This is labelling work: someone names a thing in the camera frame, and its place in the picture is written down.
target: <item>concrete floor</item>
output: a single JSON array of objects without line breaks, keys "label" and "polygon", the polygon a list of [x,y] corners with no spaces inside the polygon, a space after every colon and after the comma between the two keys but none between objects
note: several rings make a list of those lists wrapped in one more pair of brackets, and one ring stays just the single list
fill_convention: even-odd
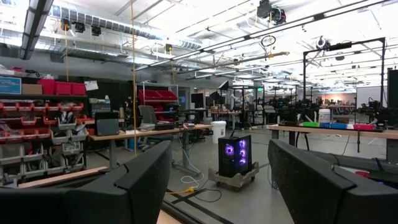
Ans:
[{"label": "concrete floor", "polygon": [[[244,136],[251,134],[252,137],[252,160],[258,161],[260,166],[268,163],[267,150],[268,142],[271,139],[271,132],[264,129],[255,131],[236,131],[235,136]],[[281,140],[288,142],[288,133],[281,132],[279,137]],[[347,136],[327,136],[324,134],[308,134],[310,150],[330,152],[334,154],[342,154],[346,143]],[[373,158],[378,157],[385,159],[386,157],[386,140],[361,138],[360,153],[357,153],[357,139],[351,137],[348,141],[345,155]],[[306,149],[306,144],[303,136],[298,140],[298,147]],[[173,142],[173,154],[176,162],[182,159],[182,151],[179,142]],[[203,180],[199,181],[202,186],[207,179],[208,168],[218,170],[218,145],[213,144],[211,137],[207,137],[205,142],[196,143],[192,148],[191,163],[203,172]],[[118,149],[118,162],[123,163],[134,157],[134,153]],[[88,168],[98,166],[108,166],[108,161],[102,157],[89,153],[88,154]],[[287,210],[285,202],[279,191],[271,188],[267,179],[267,173],[271,173],[269,166],[265,166],[257,174],[254,182],[247,185],[240,192],[235,192],[230,189],[217,188],[214,182],[208,181],[205,185],[209,189],[219,189],[222,192],[222,197],[217,202],[208,203],[202,202],[195,197],[189,198],[191,202],[212,211],[216,216],[223,217],[224,222],[219,222],[211,215],[206,214],[186,202],[176,203],[176,206],[182,208],[186,212],[199,218],[205,223],[250,223],[250,224],[291,224],[293,220]],[[181,178],[185,173],[172,169],[168,188],[174,192],[184,191],[187,187],[196,186],[196,183],[184,184]],[[205,200],[214,200],[218,198],[218,192],[203,192],[198,197]],[[171,195],[166,195],[165,199],[174,201],[176,198]]]}]

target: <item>white ceiling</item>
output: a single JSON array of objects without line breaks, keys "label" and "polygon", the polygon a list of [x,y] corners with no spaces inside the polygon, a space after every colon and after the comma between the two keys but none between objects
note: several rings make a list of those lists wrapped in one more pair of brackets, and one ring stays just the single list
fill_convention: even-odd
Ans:
[{"label": "white ceiling", "polygon": [[[256,8],[259,0],[133,0],[134,20],[147,23],[150,26],[163,30],[168,36],[191,37],[201,40],[205,45],[213,45],[218,42],[232,38],[241,37],[246,34],[264,30],[269,26],[266,19],[256,18]],[[118,18],[120,21],[131,22],[131,8],[124,7],[130,1],[112,0],[67,0],[72,4],[87,8],[100,15],[109,15],[112,19]],[[342,5],[359,2],[357,0],[275,0],[272,3],[286,11],[287,22],[310,16],[318,12],[340,7]],[[289,71],[292,74],[283,73],[283,78],[291,80],[302,80],[302,62],[291,65],[272,66],[276,63],[291,62],[302,60],[302,52],[312,50],[316,46],[320,36],[324,36],[332,44],[344,41],[361,41],[378,37],[386,37],[387,46],[391,49],[386,51],[386,68],[393,67],[398,63],[398,29],[396,29],[396,19],[394,16],[398,12],[398,4],[388,6],[374,6],[361,12],[350,12],[331,19],[307,24],[304,27],[296,27],[273,34],[276,43],[267,48],[267,53],[290,52],[289,55],[269,58],[266,61],[256,60],[241,63],[240,68],[249,68],[260,65],[270,65],[270,71],[274,76],[280,75],[281,70]],[[238,43],[232,47],[247,45],[255,40]],[[136,47],[147,50],[156,49],[156,42],[139,39]],[[375,42],[367,44],[369,48],[381,47],[381,43]],[[217,52],[229,49],[217,49]],[[337,52],[322,52],[322,56],[334,55],[336,53],[352,52],[355,50],[366,50],[362,45],[356,45],[351,49]],[[173,51],[174,55],[182,54],[187,51]],[[234,58],[243,60],[250,57],[264,55],[265,52],[259,44],[253,43],[250,47],[243,47],[225,53],[215,54],[198,60],[213,63],[231,61]],[[353,83],[360,82],[358,85],[378,85],[380,84],[380,72],[378,67],[381,65],[380,57],[373,53],[357,54],[346,56],[343,61],[337,61],[334,57],[325,60],[315,60],[317,66],[307,67],[308,81],[324,87],[335,87],[350,89],[355,87]],[[357,70],[351,69],[353,65],[359,65]],[[262,76],[258,70],[237,74],[242,78],[253,78]],[[183,74],[181,76],[192,76],[193,74]],[[280,79],[280,86],[288,86],[286,80]]]}]

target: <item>ceiling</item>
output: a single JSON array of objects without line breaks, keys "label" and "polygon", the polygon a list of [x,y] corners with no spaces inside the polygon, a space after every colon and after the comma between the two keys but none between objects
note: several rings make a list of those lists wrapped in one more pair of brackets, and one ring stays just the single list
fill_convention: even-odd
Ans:
[{"label": "ceiling", "polygon": [[[19,5],[23,0],[14,0]],[[165,52],[164,45],[171,40],[191,39],[199,41],[202,47],[215,45],[244,35],[252,34],[260,30],[273,27],[267,19],[261,19],[256,16],[256,9],[259,0],[132,0],[133,14],[131,14],[131,2],[128,0],[54,0],[54,4],[66,4],[69,8],[75,8],[77,11],[88,12],[110,19],[116,22],[131,24],[132,15],[134,22],[140,22],[161,30],[166,36],[164,40],[148,40],[137,37],[134,40],[134,46],[138,50],[137,63],[150,64],[158,60],[170,58],[173,56],[185,54],[194,51],[185,47],[174,46],[171,52]],[[336,7],[359,2],[356,0],[275,0],[271,3],[283,9],[287,16],[287,22],[310,16],[318,12],[323,12]],[[285,31],[272,34],[276,41],[271,46],[264,48],[259,44],[262,38],[251,39],[245,42],[229,45],[216,49],[213,54],[200,54],[201,57],[192,56],[189,60],[179,60],[177,62],[165,63],[159,65],[160,70],[170,70],[180,68],[178,75],[184,78],[195,78],[195,76],[214,74],[220,72],[234,71],[237,68],[268,66],[266,70],[248,70],[245,72],[235,72],[228,74],[229,78],[248,78],[258,80],[264,83],[265,89],[272,89],[274,86],[280,86],[288,91],[295,84],[302,85],[303,80],[303,52],[313,50],[317,46],[320,37],[329,41],[332,45],[347,41],[357,42],[362,40],[385,37],[387,40],[386,51],[386,70],[394,67],[398,63],[398,30],[394,23],[394,13],[398,11],[396,0],[391,0],[383,5],[373,6],[360,11],[353,11],[330,19],[325,19],[303,27],[295,27]],[[8,26],[7,13],[5,8],[0,8],[2,28]],[[13,17],[14,32],[17,27],[22,26],[23,21]],[[125,51],[129,56],[123,59],[122,63],[132,63],[132,37],[128,34],[120,34],[115,31],[105,30],[102,37],[92,37],[85,32],[84,34],[66,35],[57,28],[57,20],[47,18],[42,38],[61,39],[64,35],[68,39],[75,40],[75,45],[86,48],[87,44],[99,46],[114,46],[113,49]],[[11,39],[3,38],[3,42],[10,44]],[[57,43],[46,42],[45,46]],[[311,63],[307,66],[308,85],[318,90],[336,90],[336,91],[355,91],[357,86],[379,85],[381,83],[381,43],[372,42],[366,45],[355,45],[350,49],[344,49],[333,52],[321,52],[318,57],[312,58],[316,53],[308,55]],[[347,52],[361,51],[361,54],[350,55]],[[279,55],[265,59],[266,55]],[[336,54],[347,53],[343,60],[337,60]],[[222,65],[233,62],[234,60],[248,60],[250,58],[259,58],[249,62],[239,63],[239,65],[220,66],[198,72],[188,72],[198,68],[210,67],[214,63]]]}]

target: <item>black pc case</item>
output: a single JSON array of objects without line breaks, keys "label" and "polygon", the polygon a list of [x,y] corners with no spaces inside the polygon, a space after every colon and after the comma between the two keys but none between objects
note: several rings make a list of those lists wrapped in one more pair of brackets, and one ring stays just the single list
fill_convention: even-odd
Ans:
[{"label": "black pc case", "polygon": [[218,139],[218,173],[223,177],[245,175],[252,170],[251,136]]}]

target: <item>office chair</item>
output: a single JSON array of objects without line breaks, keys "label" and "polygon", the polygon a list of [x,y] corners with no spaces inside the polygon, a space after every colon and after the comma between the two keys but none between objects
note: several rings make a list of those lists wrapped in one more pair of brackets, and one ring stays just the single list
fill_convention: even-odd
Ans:
[{"label": "office chair", "polygon": [[[145,124],[157,124],[155,109],[153,106],[138,106],[139,112],[142,115],[141,125]],[[172,134],[163,134],[159,136],[147,136],[142,141],[140,141],[140,148],[144,152],[150,149],[152,146],[162,142],[162,141],[173,141]]]}]

